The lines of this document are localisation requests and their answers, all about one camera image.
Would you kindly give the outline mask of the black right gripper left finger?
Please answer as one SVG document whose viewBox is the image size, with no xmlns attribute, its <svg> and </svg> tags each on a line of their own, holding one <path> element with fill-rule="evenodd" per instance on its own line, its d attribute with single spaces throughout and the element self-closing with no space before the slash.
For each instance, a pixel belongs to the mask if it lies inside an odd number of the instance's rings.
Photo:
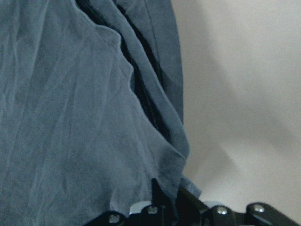
<svg viewBox="0 0 301 226">
<path fill-rule="evenodd" d="M 151 180 L 151 200 L 131 205 L 130 226 L 171 226 L 174 219 L 170 199 L 164 194 L 156 179 Z"/>
</svg>

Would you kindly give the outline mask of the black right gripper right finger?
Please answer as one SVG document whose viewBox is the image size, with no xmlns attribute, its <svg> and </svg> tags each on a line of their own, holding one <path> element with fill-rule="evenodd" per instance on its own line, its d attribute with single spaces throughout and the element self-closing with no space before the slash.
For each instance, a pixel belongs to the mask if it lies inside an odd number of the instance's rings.
<svg viewBox="0 0 301 226">
<path fill-rule="evenodd" d="M 234 226 L 234 213 L 225 206 L 209 208 L 184 187 L 179 187 L 176 207 L 179 226 Z"/>
</svg>

